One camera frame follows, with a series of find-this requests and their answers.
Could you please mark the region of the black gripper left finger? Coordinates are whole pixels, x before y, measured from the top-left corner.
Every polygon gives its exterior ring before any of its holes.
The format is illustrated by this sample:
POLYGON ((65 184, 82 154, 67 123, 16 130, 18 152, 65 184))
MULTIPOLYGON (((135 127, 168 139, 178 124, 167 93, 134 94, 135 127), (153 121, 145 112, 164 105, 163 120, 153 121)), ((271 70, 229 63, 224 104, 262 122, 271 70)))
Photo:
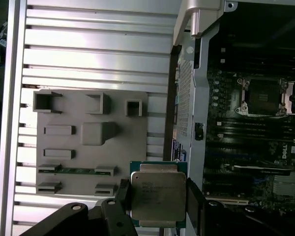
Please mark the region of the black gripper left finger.
POLYGON ((83 203, 69 203, 22 233, 23 236, 136 236, 131 217, 130 181, 122 179, 114 198, 92 209, 83 203))

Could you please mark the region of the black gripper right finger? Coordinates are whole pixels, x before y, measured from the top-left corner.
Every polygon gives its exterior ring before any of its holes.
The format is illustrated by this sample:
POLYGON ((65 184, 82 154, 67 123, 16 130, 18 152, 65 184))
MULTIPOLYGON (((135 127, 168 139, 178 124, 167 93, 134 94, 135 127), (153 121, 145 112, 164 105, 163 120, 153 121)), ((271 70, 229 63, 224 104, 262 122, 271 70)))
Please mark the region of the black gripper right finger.
POLYGON ((251 205, 233 210, 207 200, 195 182, 186 181, 186 212, 198 236, 286 236, 288 224, 251 205))

